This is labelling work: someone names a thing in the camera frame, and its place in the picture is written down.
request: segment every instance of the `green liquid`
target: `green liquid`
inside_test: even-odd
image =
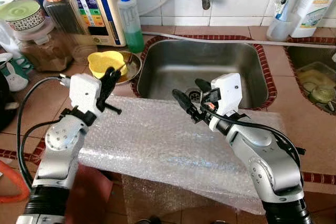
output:
[[[130,33],[124,33],[124,34],[125,34],[126,43],[131,52],[137,53],[137,52],[143,51],[145,44],[143,42],[141,30],[135,33],[132,33],[132,34]]]

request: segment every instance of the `orange hose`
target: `orange hose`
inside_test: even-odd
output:
[[[0,172],[7,176],[20,190],[21,194],[12,196],[0,196],[0,203],[18,202],[29,196],[29,189],[26,186],[21,174],[0,161]]]

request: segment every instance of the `metal bowl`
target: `metal bowl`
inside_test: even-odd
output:
[[[136,54],[127,51],[120,51],[119,53],[123,55],[124,61],[126,62],[127,74],[120,77],[117,85],[125,84],[131,81],[140,73],[142,68],[142,61]]]

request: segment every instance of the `yellow plastic bowl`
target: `yellow plastic bowl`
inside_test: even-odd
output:
[[[94,52],[89,55],[88,60],[89,69],[93,76],[98,79],[104,76],[109,67],[118,69],[125,64],[123,55],[116,51]],[[120,72],[122,76],[125,75],[127,73],[127,66],[125,65]]]

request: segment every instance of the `jar with lid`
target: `jar with lid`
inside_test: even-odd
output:
[[[20,51],[37,71],[62,71],[71,62],[72,56],[62,31],[55,28],[50,18],[32,33],[14,31]]]
[[[55,26],[67,35],[71,55],[75,61],[87,62],[87,56],[97,51],[76,0],[44,0],[44,9]]]

